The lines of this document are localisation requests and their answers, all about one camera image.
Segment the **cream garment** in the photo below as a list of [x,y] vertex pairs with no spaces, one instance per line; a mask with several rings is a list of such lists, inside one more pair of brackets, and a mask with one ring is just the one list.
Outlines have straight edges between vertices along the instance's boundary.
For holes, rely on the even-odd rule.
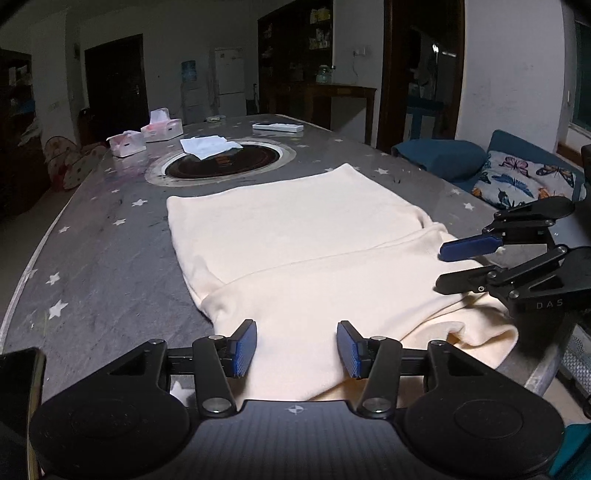
[[349,165],[300,179],[166,202],[183,280],[218,334],[257,326],[239,400],[352,397],[335,332],[407,348],[447,340],[490,367],[517,343],[503,304],[487,294],[442,295],[454,270],[447,228]]

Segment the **blue sofa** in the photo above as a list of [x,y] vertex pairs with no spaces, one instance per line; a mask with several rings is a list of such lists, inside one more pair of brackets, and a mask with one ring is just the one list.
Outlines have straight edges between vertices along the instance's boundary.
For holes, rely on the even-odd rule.
[[582,171],[503,130],[487,149],[465,140],[414,139],[394,146],[393,154],[498,210],[556,196],[577,202],[587,194]]

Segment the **butterfly print pillow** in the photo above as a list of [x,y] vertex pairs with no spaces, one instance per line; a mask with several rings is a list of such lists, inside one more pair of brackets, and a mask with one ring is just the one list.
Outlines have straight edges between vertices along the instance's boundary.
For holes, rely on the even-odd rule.
[[507,210],[550,197],[578,201],[583,188],[580,175],[571,170],[491,151],[471,193],[498,210]]

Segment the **round black induction cooktop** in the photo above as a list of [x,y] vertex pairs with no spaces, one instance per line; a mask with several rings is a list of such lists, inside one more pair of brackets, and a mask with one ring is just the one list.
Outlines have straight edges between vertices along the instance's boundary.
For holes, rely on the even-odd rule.
[[199,159],[181,146],[157,156],[146,168],[145,180],[155,186],[185,188],[246,179],[286,166],[297,157],[289,145],[245,137],[242,148]]

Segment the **white paper on cooktop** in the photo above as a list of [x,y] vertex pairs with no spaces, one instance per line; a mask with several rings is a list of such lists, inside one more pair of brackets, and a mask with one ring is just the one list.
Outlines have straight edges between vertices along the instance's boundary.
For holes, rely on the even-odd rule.
[[233,149],[242,149],[242,145],[239,143],[218,135],[181,139],[180,145],[186,154],[193,155],[199,160],[205,160]]

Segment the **dark wooden side table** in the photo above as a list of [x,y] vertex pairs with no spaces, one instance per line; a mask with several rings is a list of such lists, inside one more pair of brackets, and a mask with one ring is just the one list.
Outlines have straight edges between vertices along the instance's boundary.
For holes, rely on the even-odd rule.
[[304,88],[304,122],[352,134],[372,145],[376,104],[374,87],[309,84]]

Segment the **white remote control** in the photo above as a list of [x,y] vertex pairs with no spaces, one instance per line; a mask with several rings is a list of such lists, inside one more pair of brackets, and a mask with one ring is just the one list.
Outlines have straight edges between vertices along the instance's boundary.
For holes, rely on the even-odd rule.
[[304,126],[293,123],[253,123],[252,130],[294,135],[304,132]]

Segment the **small white pink tissue pack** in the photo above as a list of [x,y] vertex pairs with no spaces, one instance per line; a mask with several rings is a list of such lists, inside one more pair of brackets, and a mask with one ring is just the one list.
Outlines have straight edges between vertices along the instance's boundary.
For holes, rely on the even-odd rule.
[[146,150],[143,134],[127,130],[106,139],[112,154],[117,158],[126,158]]

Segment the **white pink tissue box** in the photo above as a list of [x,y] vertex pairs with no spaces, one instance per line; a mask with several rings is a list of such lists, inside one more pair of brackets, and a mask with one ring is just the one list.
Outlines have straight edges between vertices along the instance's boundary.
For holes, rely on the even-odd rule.
[[152,110],[149,123],[141,128],[146,143],[168,141],[183,134],[182,121],[172,119],[167,108]]

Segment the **floral fabric basket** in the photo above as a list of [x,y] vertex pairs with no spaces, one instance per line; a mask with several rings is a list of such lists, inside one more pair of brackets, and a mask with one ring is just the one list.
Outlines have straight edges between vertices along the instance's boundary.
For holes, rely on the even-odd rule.
[[65,137],[51,137],[45,144],[44,155],[53,189],[68,191],[79,186],[106,151],[102,143],[79,147]]

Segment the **water dispenser with blue bottle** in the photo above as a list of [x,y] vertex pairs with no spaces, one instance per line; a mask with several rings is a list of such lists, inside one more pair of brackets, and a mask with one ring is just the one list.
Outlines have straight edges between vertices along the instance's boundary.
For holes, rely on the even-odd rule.
[[184,124],[196,123],[200,119],[200,86],[194,60],[181,63],[181,107]]

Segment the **dark wooden shelf cabinet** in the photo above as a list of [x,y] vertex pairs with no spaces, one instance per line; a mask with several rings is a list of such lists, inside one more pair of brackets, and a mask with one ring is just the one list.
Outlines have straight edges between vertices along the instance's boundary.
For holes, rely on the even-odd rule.
[[259,111],[304,117],[305,91],[332,66],[332,1],[290,1],[257,20]]

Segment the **white refrigerator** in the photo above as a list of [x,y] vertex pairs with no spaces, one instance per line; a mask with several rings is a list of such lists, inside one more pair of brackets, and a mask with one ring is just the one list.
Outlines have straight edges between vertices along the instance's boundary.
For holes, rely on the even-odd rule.
[[245,60],[239,48],[213,50],[215,103],[226,117],[246,115]]

